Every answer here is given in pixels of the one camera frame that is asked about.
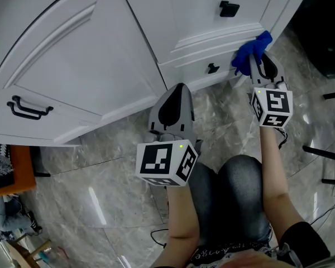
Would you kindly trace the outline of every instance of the gray pants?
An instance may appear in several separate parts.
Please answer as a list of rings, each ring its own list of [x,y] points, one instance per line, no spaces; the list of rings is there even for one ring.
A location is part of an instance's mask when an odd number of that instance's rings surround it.
[[[21,205],[18,201],[12,199],[5,203],[3,197],[0,197],[0,230],[13,231],[19,228],[28,228],[31,221],[28,216],[18,214]]]
[[[262,165],[258,160],[235,156],[218,174],[197,163],[189,185],[200,224],[200,245],[268,243],[270,225],[263,210]]]

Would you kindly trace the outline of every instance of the gray tile floor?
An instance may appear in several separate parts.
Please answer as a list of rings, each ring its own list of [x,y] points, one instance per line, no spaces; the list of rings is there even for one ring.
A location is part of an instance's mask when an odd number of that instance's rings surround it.
[[[335,152],[335,99],[322,99],[335,92],[335,80],[316,70],[288,28],[271,52],[283,64],[294,94],[289,138],[281,149],[290,195],[311,222],[335,204],[334,186],[320,182],[322,176],[335,179],[335,161],[307,154],[302,146]],[[204,140],[200,161],[214,170],[237,154],[261,159],[247,92],[248,83],[232,89],[225,82],[193,93],[195,131]],[[81,147],[40,148],[37,170],[52,177],[37,178],[36,190],[23,199],[44,228],[31,241],[49,238],[54,244],[48,253],[51,267],[148,267],[161,252],[150,232],[168,221],[165,191],[133,175],[148,116],[145,110],[87,133]],[[335,210],[314,228],[332,243]]]

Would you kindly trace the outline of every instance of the cabinet panel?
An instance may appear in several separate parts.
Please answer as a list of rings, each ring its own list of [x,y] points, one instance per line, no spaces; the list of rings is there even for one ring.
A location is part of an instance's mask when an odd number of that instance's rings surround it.
[[[238,5],[220,16],[222,1]],[[271,30],[288,0],[128,0],[159,63],[182,57],[183,48],[221,38],[220,44]]]
[[[154,95],[119,42],[107,35],[102,18],[93,19],[52,45],[16,84],[101,116]]]

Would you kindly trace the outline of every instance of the black drawer handle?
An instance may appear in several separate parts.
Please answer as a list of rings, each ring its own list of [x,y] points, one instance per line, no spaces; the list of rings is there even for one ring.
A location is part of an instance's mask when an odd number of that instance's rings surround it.
[[[240,5],[238,4],[230,4],[228,1],[221,1],[219,4],[220,8],[222,8],[220,17],[234,17],[237,14]]]
[[[209,64],[208,67],[210,68],[208,74],[214,74],[219,69],[219,66],[214,66],[213,64]]]
[[[9,101],[8,103],[6,103],[6,105],[11,108],[11,112],[15,116],[19,116],[19,117],[27,118],[27,119],[32,119],[32,120],[40,120],[41,119],[41,115],[39,115],[39,116],[32,116],[32,115],[27,115],[27,114],[23,114],[23,113],[20,113],[20,112],[16,112],[15,109],[14,109],[15,104],[13,102],[11,102],[11,101]]]
[[[31,108],[28,108],[28,107],[24,107],[20,104],[21,97],[17,96],[17,95],[14,95],[12,97],[12,100],[16,102],[18,109],[20,109],[21,111],[24,111],[24,112],[32,113],[32,114],[46,116],[47,114],[49,114],[50,111],[54,110],[54,108],[52,106],[48,106],[46,108],[46,111],[39,111],[39,110],[34,110],[34,109],[31,109]]]
[[[6,105],[11,108],[12,114],[14,114],[15,116],[22,117],[22,118],[27,118],[27,119],[32,119],[32,120],[39,120],[41,118],[41,116],[48,115],[49,112],[54,109],[52,106],[48,106],[45,109],[45,111],[39,111],[39,110],[35,110],[35,109],[29,108],[29,107],[24,107],[20,103],[21,97],[17,96],[17,95],[14,95],[12,97],[12,100],[16,102],[16,105],[17,105],[18,109],[20,109],[24,112],[27,112],[27,113],[32,113],[32,114],[38,115],[38,116],[32,116],[32,115],[27,115],[27,114],[23,114],[23,113],[20,113],[20,112],[16,112],[15,111],[15,104],[13,102],[9,101],[8,103],[6,103]]]

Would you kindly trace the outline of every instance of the black cable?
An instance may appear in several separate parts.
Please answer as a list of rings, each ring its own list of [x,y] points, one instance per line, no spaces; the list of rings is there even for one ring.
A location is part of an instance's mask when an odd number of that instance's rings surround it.
[[[268,242],[270,242],[271,239],[272,239],[272,237],[273,237],[273,229],[272,229],[272,226],[269,225],[269,228],[270,228],[270,237],[269,237],[269,239],[268,239]]]
[[[278,148],[279,148],[279,150],[281,149],[281,147],[286,143],[286,141],[287,141],[287,139],[288,139],[288,134],[285,132],[285,131],[282,131],[281,129],[279,129],[279,128],[276,128],[276,127],[274,127],[277,131],[279,131],[282,135],[283,135],[283,137],[284,137],[284,140],[283,141],[281,141],[280,142],[280,144],[279,144],[279,146],[278,146]]]
[[[323,216],[325,216],[330,210],[335,209],[335,207],[333,208],[329,208],[326,212],[324,212],[321,216],[319,216],[316,220],[314,220],[310,225],[314,224],[314,222],[318,221],[319,219],[321,219]]]
[[[158,231],[163,231],[163,230],[168,230],[168,229],[167,229],[167,228],[164,228],[164,229],[154,230],[154,231],[150,232],[150,236],[151,236],[152,240],[154,240],[154,242],[155,242],[156,244],[159,244],[159,245],[161,245],[163,248],[165,248],[166,244],[158,243],[158,242],[155,240],[155,238],[152,236],[153,233],[158,232]]]

